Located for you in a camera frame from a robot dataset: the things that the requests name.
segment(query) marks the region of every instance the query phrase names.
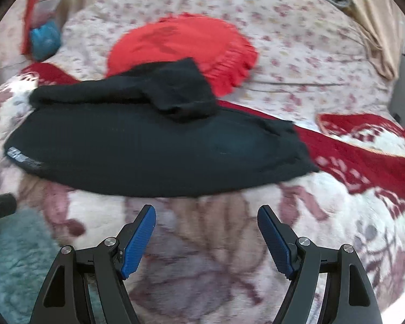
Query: teal fluffy rug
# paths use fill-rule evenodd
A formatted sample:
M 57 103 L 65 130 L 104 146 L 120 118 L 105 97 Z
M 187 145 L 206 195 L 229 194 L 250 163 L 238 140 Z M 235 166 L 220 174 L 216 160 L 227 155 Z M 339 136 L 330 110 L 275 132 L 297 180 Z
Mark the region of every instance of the teal fluffy rug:
M 38 292 L 59 250 L 37 211 L 24 209 L 0 219 L 0 312 L 9 324 L 30 321 Z M 105 323 L 94 289 L 96 323 Z

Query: round red pillow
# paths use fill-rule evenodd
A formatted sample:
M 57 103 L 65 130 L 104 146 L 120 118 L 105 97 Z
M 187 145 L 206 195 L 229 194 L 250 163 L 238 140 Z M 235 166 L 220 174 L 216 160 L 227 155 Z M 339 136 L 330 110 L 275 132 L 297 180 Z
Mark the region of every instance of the round red pillow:
M 242 83 L 257 56 L 255 48 L 230 23 L 184 13 L 125 34 L 111 49 L 107 76 L 144 63 L 191 57 L 220 97 Z

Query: folded black clothing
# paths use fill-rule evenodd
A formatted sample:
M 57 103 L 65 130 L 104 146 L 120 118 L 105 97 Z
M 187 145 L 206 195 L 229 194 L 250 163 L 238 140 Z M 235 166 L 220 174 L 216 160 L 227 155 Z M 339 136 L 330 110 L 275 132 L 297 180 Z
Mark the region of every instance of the folded black clothing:
M 180 62 L 158 70 L 173 79 L 168 70 L 178 75 Z M 39 177 L 131 197 L 211 195 L 318 170 L 291 122 L 222 107 L 209 117 L 177 122 L 153 105 L 157 96 L 128 102 L 129 92 L 121 96 L 108 80 L 61 86 L 57 93 L 52 86 L 35 90 L 37 108 L 10 135 L 5 154 Z M 176 86 L 164 83 L 167 91 Z M 104 92 L 113 96 L 102 97 Z
M 40 86 L 29 101 L 34 108 L 51 103 L 151 103 L 176 121 L 208 117 L 218 109 L 210 85 L 191 58 L 146 63 L 99 81 Z

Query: bed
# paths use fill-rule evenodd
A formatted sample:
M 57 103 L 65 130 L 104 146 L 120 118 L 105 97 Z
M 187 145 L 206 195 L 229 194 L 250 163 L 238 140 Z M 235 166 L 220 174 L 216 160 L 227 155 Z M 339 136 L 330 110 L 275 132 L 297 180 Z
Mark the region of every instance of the bed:
M 347 153 L 327 149 L 315 158 L 324 168 L 319 173 L 198 199 L 97 195 L 29 176 L 2 157 L 4 140 L 30 110 L 33 84 L 58 82 L 64 73 L 101 79 L 123 33 L 182 12 L 230 21 L 258 49 L 251 77 L 223 100 L 295 121 L 309 137 L 320 135 L 327 148 L 348 141 L 341 143 Z M 158 225 L 139 270 L 126 282 L 145 323 L 272 323 L 288 281 L 277 273 L 257 228 L 264 204 L 320 246 L 352 244 L 384 322 L 402 322 L 405 139 L 387 111 L 393 81 L 367 60 L 352 19 L 325 0 L 96 0 L 67 22 L 63 46 L 48 63 L 63 74 L 26 69 L 0 87 L 0 193 L 12 192 L 20 204 L 39 210 L 55 238 L 77 249 L 116 235 L 152 204 Z M 377 115 L 374 122 L 363 119 L 359 131 L 379 139 L 361 141 L 353 130 L 335 130 L 343 115 L 353 113 Z M 353 167 L 348 152 L 360 164 Z M 384 174 L 375 173 L 375 159 Z M 308 323 L 318 320 L 323 291 L 321 276 Z

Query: blue gripper pad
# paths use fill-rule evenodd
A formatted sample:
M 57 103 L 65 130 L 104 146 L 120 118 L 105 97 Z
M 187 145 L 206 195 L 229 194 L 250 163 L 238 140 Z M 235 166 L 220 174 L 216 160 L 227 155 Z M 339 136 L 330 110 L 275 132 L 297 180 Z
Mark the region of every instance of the blue gripper pad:
M 294 269 L 292 268 L 290 251 L 287 244 L 272 222 L 267 211 L 262 207 L 258 210 L 257 220 L 258 228 L 269 248 L 277 270 L 289 279 Z
M 129 278 L 130 274 L 136 272 L 155 225 L 156 211 L 153 206 L 150 206 L 124 250 L 124 262 L 121 269 L 124 279 Z

